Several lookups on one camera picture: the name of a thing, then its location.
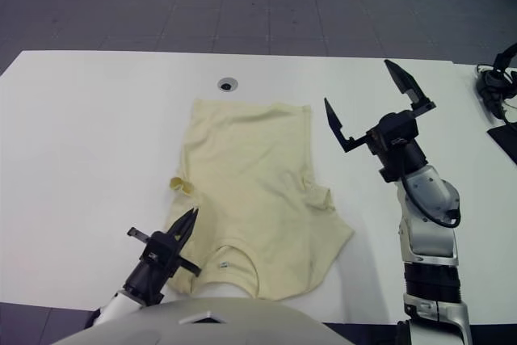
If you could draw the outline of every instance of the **black device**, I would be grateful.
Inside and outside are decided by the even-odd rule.
[[[517,72],[506,71],[515,55],[517,55],[517,43],[499,53],[491,67],[486,66],[491,69],[480,70],[483,65],[478,65],[476,91],[483,99],[486,109],[517,132],[517,127],[506,119],[502,105],[504,100],[517,95]]]
[[[346,139],[341,133],[342,124],[339,118],[325,99],[329,126],[346,153],[366,144],[372,154],[382,162],[380,175],[385,182],[396,182],[400,179],[411,202],[429,220],[445,228],[456,228],[461,219],[459,204],[457,208],[448,210],[448,217],[452,223],[438,220],[414,198],[407,183],[407,175],[427,164],[426,155],[415,140],[418,135],[416,118],[436,108],[436,105],[424,95],[411,74],[390,60],[385,60],[385,64],[398,90],[410,97],[412,110],[390,112],[380,118],[379,123],[369,129],[366,135],[357,140],[353,137]]]
[[[165,282],[178,268],[183,267],[199,276],[201,269],[194,263],[182,258],[179,253],[185,246],[194,229],[198,209],[183,214],[166,233],[156,231],[151,236],[136,228],[128,231],[128,236],[145,243],[140,262],[124,283],[124,290],[145,305],[157,305],[162,301],[160,293]]]

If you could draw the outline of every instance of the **yellow t-shirt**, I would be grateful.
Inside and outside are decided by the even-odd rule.
[[[202,272],[180,268],[173,288],[224,282],[279,300],[322,282],[353,232],[314,182],[310,116],[308,106],[194,102],[167,228],[199,208],[181,255]]]

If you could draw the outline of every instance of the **gray tiled floor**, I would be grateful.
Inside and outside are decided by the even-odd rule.
[[[0,73],[24,49],[492,61],[516,0],[0,0]],[[0,304],[2,345],[51,343],[83,312]]]

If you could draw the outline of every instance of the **cream t-shirt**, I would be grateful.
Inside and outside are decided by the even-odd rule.
[[[310,117],[308,106],[194,102],[167,228],[199,208],[181,255],[202,272],[179,268],[174,289],[223,282],[279,300],[322,282],[353,232],[314,182]]]

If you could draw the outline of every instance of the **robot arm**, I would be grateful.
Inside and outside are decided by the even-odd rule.
[[[410,316],[409,321],[399,322],[399,342],[410,340],[416,344],[415,339],[424,330],[426,343],[442,343],[441,334],[452,326],[459,330],[463,343],[471,345],[467,305],[460,297],[454,235],[461,219],[460,196],[427,163],[415,140],[416,118],[435,108],[435,104],[410,74],[391,61],[385,64],[400,92],[411,98],[412,111],[389,113],[360,139],[346,139],[325,99],[329,125],[345,152],[366,144],[382,162],[380,174],[385,182],[398,186],[402,206],[399,235],[406,278],[404,310]]]

